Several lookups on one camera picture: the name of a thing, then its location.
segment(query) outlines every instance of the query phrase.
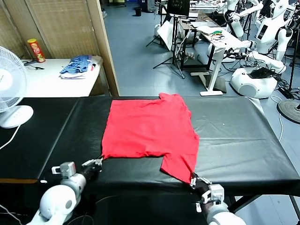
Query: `fan base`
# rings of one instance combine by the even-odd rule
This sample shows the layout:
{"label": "fan base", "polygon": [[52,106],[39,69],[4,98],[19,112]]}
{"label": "fan base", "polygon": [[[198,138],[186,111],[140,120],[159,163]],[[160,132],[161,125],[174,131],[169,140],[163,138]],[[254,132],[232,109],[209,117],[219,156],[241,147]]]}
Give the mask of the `fan base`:
{"label": "fan base", "polygon": [[33,109],[28,105],[18,105],[0,113],[0,127],[15,128],[27,122],[33,115]]}
{"label": "fan base", "polygon": [[277,104],[278,111],[289,121],[300,124],[299,104],[294,100],[282,100]]}

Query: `blue cloth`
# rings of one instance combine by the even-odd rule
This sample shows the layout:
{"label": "blue cloth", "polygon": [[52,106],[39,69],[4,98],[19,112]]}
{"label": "blue cloth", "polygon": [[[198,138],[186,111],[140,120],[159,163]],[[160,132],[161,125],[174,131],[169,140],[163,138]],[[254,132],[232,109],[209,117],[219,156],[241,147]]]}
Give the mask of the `blue cloth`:
{"label": "blue cloth", "polygon": [[90,61],[89,55],[79,55],[71,59],[69,64],[62,69],[61,74],[70,73],[77,74],[88,71]]}

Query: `pringles can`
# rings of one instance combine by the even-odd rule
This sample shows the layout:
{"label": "pringles can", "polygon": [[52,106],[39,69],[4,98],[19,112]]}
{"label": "pringles can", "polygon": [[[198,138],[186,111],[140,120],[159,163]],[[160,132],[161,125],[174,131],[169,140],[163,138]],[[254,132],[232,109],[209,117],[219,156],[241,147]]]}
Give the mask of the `pringles can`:
{"label": "pringles can", "polygon": [[32,38],[32,39],[29,39],[27,42],[30,45],[34,55],[36,56],[37,61],[45,62],[46,61],[45,56],[44,56],[41,48],[39,47],[37,40]]}

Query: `white robot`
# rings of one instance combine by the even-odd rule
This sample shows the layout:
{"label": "white robot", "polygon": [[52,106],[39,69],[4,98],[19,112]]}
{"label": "white robot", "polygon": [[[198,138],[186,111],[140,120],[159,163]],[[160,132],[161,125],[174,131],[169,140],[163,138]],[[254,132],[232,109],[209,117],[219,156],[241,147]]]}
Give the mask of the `white robot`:
{"label": "white robot", "polygon": [[[244,34],[243,28],[240,24],[240,18],[250,13],[257,12],[256,26],[258,32],[256,40],[242,41],[241,45],[229,46],[225,51],[223,62],[232,61],[236,58],[248,60],[250,62],[256,62],[259,67],[265,67],[277,74],[281,74],[286,70],[285,65],[281,61],[287,48],[287,44],[292,37],[293,30],[287,28],[287,25],[291,19],[284,20],[284,15],[289,7],[288,0],[271,0],[270,4],[270,17],[260,17],[260,10],[263,8],[263,3],[258,3],[257,0],[251,0],[253,7],[244,10],[241,13],[236,13],[236,5],[239,0],[228,0],[227,11],[225,12],[225,18],[232,34],[239,38]],[[278,47],[276,51],[276,58],[273,59],[267,56],[269,49],[278,41]],[[246,48],[248,50],[254,50],[248,54],[240,53],[240,49]],[[277,81],[270,76],[256,78],[251,76],[257,67],[253,68],[239,68],[232,75],[230,82],[231,86],[241,95],[254,97],[254,98],[268,98],[271,96],[273,90],[277,85]]]}
{"label": "white robot", "polygon": [[[71,218],[87,181],[101,171],[102,159],[89,160],[82,166],[83,171],[80,173],[76,173],[74,162],[66,162],[52,168],[54,174],[62,175],[61,184],[44,193],[39,210],[27,225],[62,225]],[[190,186],[201,198],[196,203],[196,210],[204,212],[209,225],[246,225],[240,217],[227,209],[221,185],[212,184],[194,173]]]}
{"label": "white robot", "polygon": [[39,210],[28,225],[62,225],[68,221],[81,199],[87,183],[102,169],[102,159],[92,159],[82,165],[77,173],[74,162],[65,162],[52,168],[53,174],[61,174],[60,185],[48,189],[40,201]]}
{"label": "white robot", "polygon": [[[287,28],[291,21],[284,20],[284,14],[289,6],[288,0],[272,0],[270,6],[271,17],[262,17],[258,20],[259,29],[256,41],[243,41],[242,46],[235,46],[233,50],[241,48],[255,48],[245,56],[245,60],[257,62],[259,67],[265,67],[270,71],[281,74],[286,70],[286,66],[281,61],[287,48],[287,44],[292,37],[293,30]],[[278,41],[276,58],[267,56],[269,49]],[[277,81],[270,76],[265,78],[251,77],[258,68],[239,68],[231,79],[231,86],[241,95],[254,98],[268,98],[277,85]]]}

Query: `trash bin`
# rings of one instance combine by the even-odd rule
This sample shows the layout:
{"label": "trash bin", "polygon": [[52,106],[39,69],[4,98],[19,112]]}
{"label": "trash bin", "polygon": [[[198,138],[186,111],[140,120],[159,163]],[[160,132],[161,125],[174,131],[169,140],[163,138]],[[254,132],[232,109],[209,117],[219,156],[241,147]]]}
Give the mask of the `trash bin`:
{"label": "trash bin", "polygon": [[142,15],[142,8],[136,7],[135,8],[135,16],[141,16]]}

